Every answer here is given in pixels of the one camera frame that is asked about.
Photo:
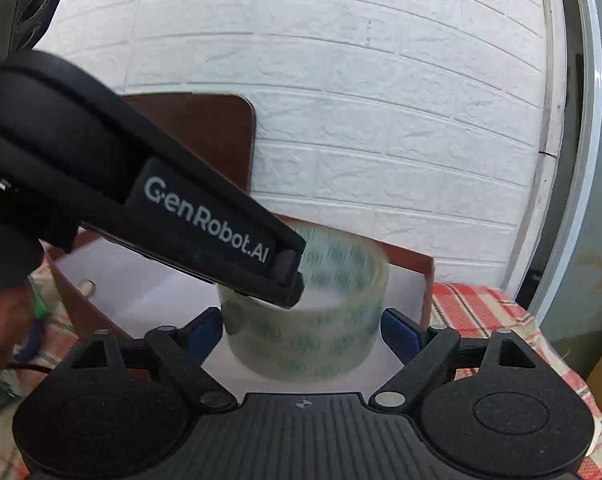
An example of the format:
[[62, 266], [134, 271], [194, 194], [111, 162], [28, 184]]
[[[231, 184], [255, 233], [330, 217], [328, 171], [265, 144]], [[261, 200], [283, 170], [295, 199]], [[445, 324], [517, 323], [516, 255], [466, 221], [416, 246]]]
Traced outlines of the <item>person's left hand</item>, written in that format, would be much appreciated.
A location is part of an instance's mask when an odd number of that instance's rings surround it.
[[13, 347], [26, 337], [34, 318], [29, 281], [0, 294], [0, 372], [10, 362]]

